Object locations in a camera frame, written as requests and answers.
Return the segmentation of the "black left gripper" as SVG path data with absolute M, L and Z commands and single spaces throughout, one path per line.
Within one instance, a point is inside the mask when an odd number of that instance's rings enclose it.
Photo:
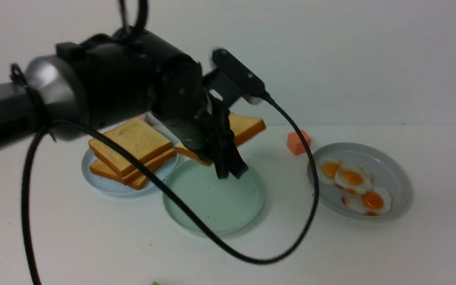
M 158 76 L 151 112 L 201 160 L 213 161 L 217 177 L 242 177 L 248 170 L 235 145 L 228 109 L 201 84 L 202 68 L 180 61 Z

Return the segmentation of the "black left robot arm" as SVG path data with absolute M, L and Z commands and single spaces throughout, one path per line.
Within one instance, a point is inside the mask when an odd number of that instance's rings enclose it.
M 228 111 L 202 86 L 200 63 L 150 31 L 128 44 L 119 35 L 56 44 L 24 72 L 12 64 L 0 83 L 0 148 L 56 120 L 101 129 L 150 111 L 226 178 Z

